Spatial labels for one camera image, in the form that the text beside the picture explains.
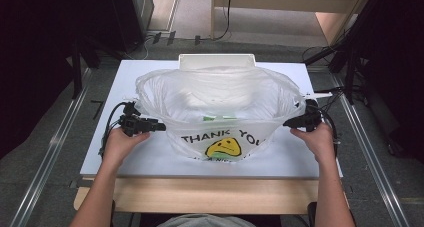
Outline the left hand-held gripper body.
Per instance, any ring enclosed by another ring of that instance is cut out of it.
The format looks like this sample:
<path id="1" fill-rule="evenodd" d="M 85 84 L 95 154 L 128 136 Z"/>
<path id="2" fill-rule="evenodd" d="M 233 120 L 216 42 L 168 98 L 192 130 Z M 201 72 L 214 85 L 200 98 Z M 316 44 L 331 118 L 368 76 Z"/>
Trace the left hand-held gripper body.
<path id="1" fill-rule="evenodd" d="M 119 118 L 119 125 L 127 136 L 133 136 L 139 133 L 152 132 L 149 130 L 150 121 L 158 122 L 156 119 L 141 118 L 140 113 L 135 108 L 135 103 L 128 102 Z"/>

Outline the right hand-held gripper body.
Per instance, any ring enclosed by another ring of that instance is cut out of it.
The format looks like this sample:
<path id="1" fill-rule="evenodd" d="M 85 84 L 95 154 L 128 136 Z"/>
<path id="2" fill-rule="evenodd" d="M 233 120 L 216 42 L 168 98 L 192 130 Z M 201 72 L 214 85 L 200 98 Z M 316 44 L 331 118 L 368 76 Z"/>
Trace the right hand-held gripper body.
<path id="1" fill-rule="evenodd" d="M 312 132 L 322 122 L 321 112 L 319 110 L 318 103 L 315 100 L 307 99 L 305 103 L 305 113 L 300 116 L 299 127 L 304 128 L 307 132 Z"/>

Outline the white printed plastic bag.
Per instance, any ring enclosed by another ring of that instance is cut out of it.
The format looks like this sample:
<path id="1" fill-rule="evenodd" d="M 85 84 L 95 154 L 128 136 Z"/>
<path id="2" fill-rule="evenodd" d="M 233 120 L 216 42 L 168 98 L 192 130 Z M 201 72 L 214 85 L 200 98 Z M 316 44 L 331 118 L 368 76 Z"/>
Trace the white printed plastic bag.
<path id="1" fill-rule="evenodd" d="M 136 110 L 166 125 L 178 154 L 224 162 L 265 147 L 285 121 L 300 119 L 309 99 L 288 76 L 260 67 L 155 70 L 136 79 L 136 93 Z"/>

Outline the person's left hand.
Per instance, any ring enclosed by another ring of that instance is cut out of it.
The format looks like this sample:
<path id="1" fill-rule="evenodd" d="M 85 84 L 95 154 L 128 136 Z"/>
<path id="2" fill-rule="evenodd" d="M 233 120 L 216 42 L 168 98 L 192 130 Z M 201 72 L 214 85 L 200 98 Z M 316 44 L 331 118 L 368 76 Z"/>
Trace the person's left hand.
<path id="1" fill-rule="evenodd" d="M 120 166 L 135 146 L 149 137 L 149 133 L 127 136 L 121 128 L 114 128 L 107 139 L 103 161 L 110 166 Z"/>

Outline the person's right hand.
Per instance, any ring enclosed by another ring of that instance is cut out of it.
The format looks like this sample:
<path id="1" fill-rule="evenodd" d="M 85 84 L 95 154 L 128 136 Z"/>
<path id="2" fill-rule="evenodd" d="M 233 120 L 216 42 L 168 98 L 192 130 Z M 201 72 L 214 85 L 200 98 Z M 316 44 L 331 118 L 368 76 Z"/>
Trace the person's right hand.
<path id="1" fill-rule="evenodd" d="M 290 132 L 305 142 L 319 164 L 335 161 L 333 134 L 329 125 L 320 123 L 312 132 L 305 132 L 295 128 L 292 128 Z"/>

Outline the black metal stand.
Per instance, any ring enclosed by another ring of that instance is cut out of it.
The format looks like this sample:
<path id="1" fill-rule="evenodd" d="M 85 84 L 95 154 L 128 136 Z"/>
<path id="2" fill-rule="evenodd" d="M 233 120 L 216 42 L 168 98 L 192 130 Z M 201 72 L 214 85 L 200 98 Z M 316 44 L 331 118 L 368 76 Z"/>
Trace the black metal stand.
<path id="1" fill-rule="evenodd" d="M 320 59 L 324 59 L 330 54 L 334 55 L 333 59 L 328 64 L 328 69 L 331 73 L 339 73 L 343 68 L 346 68 L 343 93 L 348 102 L 353 104 L 353 82 L 357 52 L 353 47 L 352 41 L 348 37 L 344 37 L 334 45 L 325 47 L 317 54 L 305 59 L 303 63 L 309 66 Z"/>
<path id="2" fill-rule="evenodd" d="M 88 36 L 77 38 L 72 44 L 72 69 L 73 69 L 73 99 L 82 91 L 81 60 L 89 68 L 98 68 L 100 59 L 95 51 L 94 42 Z"/>

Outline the wooden table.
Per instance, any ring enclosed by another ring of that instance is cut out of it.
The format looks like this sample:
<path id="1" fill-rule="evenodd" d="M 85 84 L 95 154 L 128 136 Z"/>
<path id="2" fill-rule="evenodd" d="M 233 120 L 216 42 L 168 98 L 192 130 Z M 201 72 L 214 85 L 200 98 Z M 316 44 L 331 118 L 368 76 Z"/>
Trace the wooden table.
<path id="1" fill-rule="evenodd" d="M 313 179 L 119 178 L 118 212 L 305 214 L 318 199 Z"/>

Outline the white plastic bin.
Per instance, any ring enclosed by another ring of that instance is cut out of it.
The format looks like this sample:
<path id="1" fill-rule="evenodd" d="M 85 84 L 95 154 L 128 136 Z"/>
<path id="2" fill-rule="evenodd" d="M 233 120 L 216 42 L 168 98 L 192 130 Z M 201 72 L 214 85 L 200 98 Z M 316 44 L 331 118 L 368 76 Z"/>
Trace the white plastic bin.
<path id="1" fill-rule="evenodd" d="M 256 66 L 253 54 L 180 54 L 179 68 L 182 70 L 210 67 L 247 67 Z"/>

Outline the person's grey shirt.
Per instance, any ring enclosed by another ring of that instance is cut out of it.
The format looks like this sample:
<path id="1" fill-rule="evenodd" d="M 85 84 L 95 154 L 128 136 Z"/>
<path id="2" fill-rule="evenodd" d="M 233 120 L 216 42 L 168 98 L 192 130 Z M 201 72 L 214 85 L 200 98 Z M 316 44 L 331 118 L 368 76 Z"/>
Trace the person's grey shirt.
<path id="1" fill-rule="evenodd" d="M 234 216 L 185 214 L 172 217 L 157 227 L 256 227 L 253 223 Z"/>

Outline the metal floor rail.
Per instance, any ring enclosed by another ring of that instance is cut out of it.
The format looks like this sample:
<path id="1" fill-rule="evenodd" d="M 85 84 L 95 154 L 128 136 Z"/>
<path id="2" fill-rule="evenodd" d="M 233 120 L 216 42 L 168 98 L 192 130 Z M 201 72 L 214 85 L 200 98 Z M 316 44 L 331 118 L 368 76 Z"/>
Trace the metal floor rail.
<path id="1" fill-rule="evenodd" d="M 62 150 L 79 109 L 85 99 L 88 89 L 87 85 L 90 83 L 92 74 L 93 71 L 89 68 L 83 72 L 82 90 L 69 104 L 65 116 L 63 117 L 60 126 L 52 136 L 46 154 L 39 165 L 34 178 L 30 182 L 29 187 L 25 191 L 23 199 L 11 223 L 9 224 L 9 227 L 25 227 L 27 225 Z"/>
<path id="2" fill-rule="evenodd" d="M 353 129 L 353 133 L 358 141 L 358 147 L 362 151 L 362 155 L 367 163 L 367 170 L 370 172 L 382 203 L 391 218 L 394 227 L 411 227 L 407 217 L 401 206 L 401 202 L 394 191 L 380 160 L 374 151 L 373 145 L 362 125 L 362 122 L 357 114 L 353 104 L 349 102 L 347 97 L 342 94 L 340 97 L 341 104 L 347 115 L 347 118 Z"/>

